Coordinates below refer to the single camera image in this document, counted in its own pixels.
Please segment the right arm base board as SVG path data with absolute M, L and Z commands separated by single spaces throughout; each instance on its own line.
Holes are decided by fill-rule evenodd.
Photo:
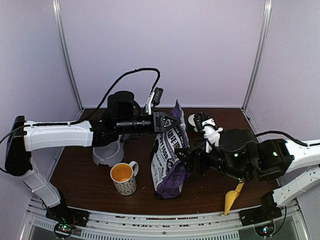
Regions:
M 286 220 L 287 210 L 284 212 L 284 220 L 280 227 L 276 228 L 275 219 L 282 217 L 282 209 L 264 209 L 262 206 L 241 210 L 239 218 L 242 226 L 254 226 L 255 233 L 264 239 L 275 236 L 283 227 Z

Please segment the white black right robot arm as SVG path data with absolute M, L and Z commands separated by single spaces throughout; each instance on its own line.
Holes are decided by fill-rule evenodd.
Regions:
M 286 173 L 307 169 L 286 185 L 261 197 L 259 207 L 239 212 L 243 224 L 282 216 L 282 208 L 320 182 L 320 142 L 300 141 L 287 133 L 285 139 L 257 142 L 248 129 L 204 130 L 204 138 L 194 147 L 178 148 L 175 154 L 187 172 L 203 174 L 214 169 L 241 183 L 255 176 L 260 181 L 277 179 Z

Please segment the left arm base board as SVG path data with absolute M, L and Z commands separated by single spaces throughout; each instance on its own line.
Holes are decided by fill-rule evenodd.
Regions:
M 54 213 L 48 209 L 45 217 L 55 220 L 57 223 L 53 227 L 53 232 L 58 238 L 68 238 L 77 227 L 86 227 L 90 213 L 86 210 L 80 210 L 68 207 L 66 212 Z

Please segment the purple pet food bag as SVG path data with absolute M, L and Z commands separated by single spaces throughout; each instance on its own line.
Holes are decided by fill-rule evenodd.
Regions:
M 151 176 L 158 199 L 174 199 L 181 196 L 184 181 L 189 173 L 178 169 L 178 157 L 175 149 L 189 147 L 184 111 L 178 102 L 170 114 L 180 118 L 181 124 L 164 133 L 159 133 L 154 140 L 151 160 Z

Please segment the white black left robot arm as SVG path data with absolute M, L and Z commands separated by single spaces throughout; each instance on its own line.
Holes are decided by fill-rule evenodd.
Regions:
M 23 115 L 14 120 L 8 134 L 5 171 L 19 177 L 61 222 L 72 218 L 63 193 L 49 183 L 32 161 L 32 151 L 56 147 L 104 147 L 126 134 L 159 134 L 179 126 L 179 117 L 153 110 L 160 103 L 162 89 L 156 88 L 147 100 L 145 112 L 130 91 L 118 91 L 107 98 L 101 117 L 75 122 L 33 122 Z

